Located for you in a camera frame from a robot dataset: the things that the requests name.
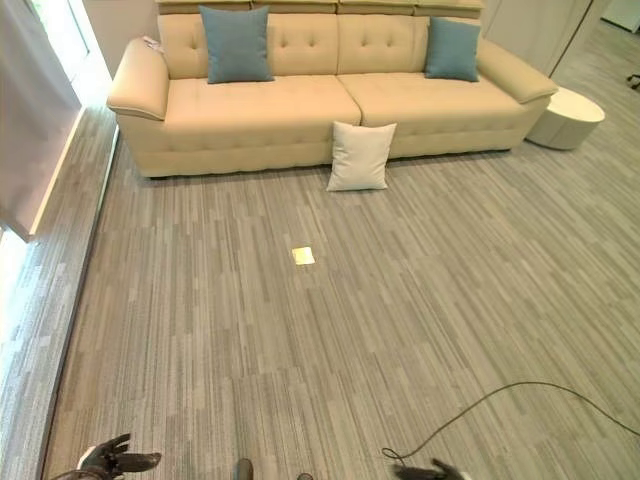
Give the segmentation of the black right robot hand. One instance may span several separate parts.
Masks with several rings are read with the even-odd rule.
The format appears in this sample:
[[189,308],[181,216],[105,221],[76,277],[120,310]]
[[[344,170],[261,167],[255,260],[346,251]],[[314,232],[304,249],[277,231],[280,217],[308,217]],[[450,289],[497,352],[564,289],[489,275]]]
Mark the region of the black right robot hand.
[[454,465],[450,465],[438,459],[431,461],[430,468],[410,467],[406,465],[394,465],[393,474],[402,480],[465,480],[469,476]]

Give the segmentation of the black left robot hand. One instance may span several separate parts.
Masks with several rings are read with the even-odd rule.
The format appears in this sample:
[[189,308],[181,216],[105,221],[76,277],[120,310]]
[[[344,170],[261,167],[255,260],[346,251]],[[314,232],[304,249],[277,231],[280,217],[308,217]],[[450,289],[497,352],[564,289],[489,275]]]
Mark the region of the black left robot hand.
[[78,470],[98,474],[102,479],[115,479],[125,473],[141,473],[157,467],[160,452],[131,453],[131,434],[125,433],[95,446],[90,446],[77,464]]

